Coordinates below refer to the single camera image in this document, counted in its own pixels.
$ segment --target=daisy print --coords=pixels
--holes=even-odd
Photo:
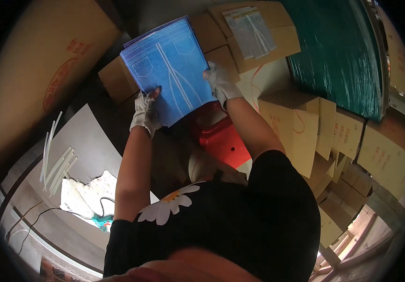
[[[184,194],[198,190],[199,186],[192,184],[172,192],[160,201],[142,209],[140,211],[141,215],[138,217],[138,222],[144,220],[152,222],[155,220],[157,225],[164,225],[170,217],[170,212],[177,214],[179,212],[179,206],[189,207],[192,204],[192,200]]]

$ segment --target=white work glove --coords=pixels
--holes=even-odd
[[[149,94],[145,94],[142,91],[138,93],[138,97],[135,99],[135,114],[133,115],[129,131],[134,126],[143,126],[149,131],[150,138],[152,139],[155,131],[163,126],[159,121],[157,112],[153,108],[154,101],[160,94],[160,89],[161,87],[157,87]]]
[[[202,76],[209,81],[212,94],[221,103],[223,110],[227,110],[226,101],[228,99],[243,97],[240,89],[230,82],[224,69],[218,67],[214,62],[209,61],[209,69],[204,71]]]

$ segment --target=red object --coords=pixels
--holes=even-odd
[[[222,111],[222,108],[218,101],[202,105],[188,115],[188,126],[193,138],[206,152],[233,168],[238,168],[251,159],[251,156],[229,114],[223,111],[226,116],[209,128],[203,128],[198,123],[198,118],[219,110]]]

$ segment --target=denim pattern cover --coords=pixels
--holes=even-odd
[[[124,47],[120,55],[138,87],[145,93],[162,87],[155,109],[164,126],[215,100],[202,77],[208,65],[187,17],[159,26]]]

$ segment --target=person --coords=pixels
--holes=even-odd
[[[107,281],[307,282],[312,273],[320,242],[312,191],[273,129],[222,69],[209,66],[203,76],[253,160],[249,180],[225,177],[233,168],[218,170],[150,204],[160,88],[140,93],[116,183]]]

